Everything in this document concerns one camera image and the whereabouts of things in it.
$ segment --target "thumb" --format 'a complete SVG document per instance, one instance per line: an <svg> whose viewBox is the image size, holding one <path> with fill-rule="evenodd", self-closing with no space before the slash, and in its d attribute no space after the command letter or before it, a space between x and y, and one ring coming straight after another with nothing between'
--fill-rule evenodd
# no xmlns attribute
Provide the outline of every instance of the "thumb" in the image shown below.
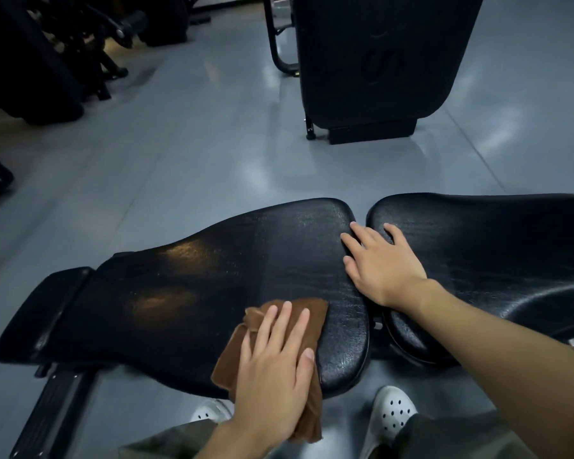
<svg viewBox="0 0 574 459"><path fill-rule="evenodd" d="M342 261L344 262L344 269L355 285L359 282L359 269L357 262L351 256L345 256Z"/></svg>
<svg viewBox="0 0 574 459"><path fill-rule="evenodd" d="M298 368L296 369L296 391L300 392L303 398L308 396L310 380L314 372L314 351L307 347L300 356Z"/></svg>

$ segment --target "pant leg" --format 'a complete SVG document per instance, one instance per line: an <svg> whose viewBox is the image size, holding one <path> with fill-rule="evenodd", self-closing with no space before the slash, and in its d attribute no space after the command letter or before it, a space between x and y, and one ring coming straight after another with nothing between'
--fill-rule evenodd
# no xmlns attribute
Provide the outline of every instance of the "pant leg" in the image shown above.
<svg viewBox="0 0 574 459"><path fill-rule="evenodd" d="M200 420L169 428L164 432L118 449L119 459L193 459L204 447L217 426Z"/></svg>
<svg viewBox="0 0 574 459"><path fill-rule="evenodd" d="M536 458L495 411L438 420L416 414L396 437L391 454L399 459Z"/></svg>

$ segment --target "fingernail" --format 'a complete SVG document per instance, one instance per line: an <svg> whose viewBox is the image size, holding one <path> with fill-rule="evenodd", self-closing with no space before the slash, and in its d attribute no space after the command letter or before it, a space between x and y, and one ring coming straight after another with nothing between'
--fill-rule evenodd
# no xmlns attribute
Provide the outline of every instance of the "fingernail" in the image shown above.
<svg viewBox="0 0 574 459"><path fill-rule="evenodd" d="M314 361L314 351L312 348L307 347L302 354L308 357L311 361Z"/></svg>

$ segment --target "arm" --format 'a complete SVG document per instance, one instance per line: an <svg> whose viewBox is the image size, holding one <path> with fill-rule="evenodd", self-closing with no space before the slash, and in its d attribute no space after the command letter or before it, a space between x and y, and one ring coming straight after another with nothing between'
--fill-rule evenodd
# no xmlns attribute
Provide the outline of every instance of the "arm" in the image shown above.
<svg viewBox="0 0 574 459"><path fill-rule="evenodd" d="M344 265L368 298L411 316L478 382L539 457L574 458L574 349L470 306L429 280L401 231L352 224Z"/></svg>
<svg viewBox="0 0 574 459"><path fill-rule="evenodd" d="M296 429L314 370L312 349L306 348L298 360L310 311L302 311L287 342L291 303L283 304L278 319L276 312L276 306L270 306L253 350L247 332L240 349L234 416L215 429L196 459L261 459Z"/></svg>

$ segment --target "person's left hand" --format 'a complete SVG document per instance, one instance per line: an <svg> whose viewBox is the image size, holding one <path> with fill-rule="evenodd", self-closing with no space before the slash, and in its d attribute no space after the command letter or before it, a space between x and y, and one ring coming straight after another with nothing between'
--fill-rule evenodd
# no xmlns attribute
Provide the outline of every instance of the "person's left hand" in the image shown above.
<svg viewBox="0 0 574 459"><path fill-rule="evenodd" d="M247 332L240 352L236 406L230 423L237 432L249 437L262 455L287 440L295 430L314 370L312 349L306 348L298 360L310 318L308 309L302 311L284 343L291 307L291 302L285 302L275 322L277 307L270 306L255 348L251 348Z"/></svg>

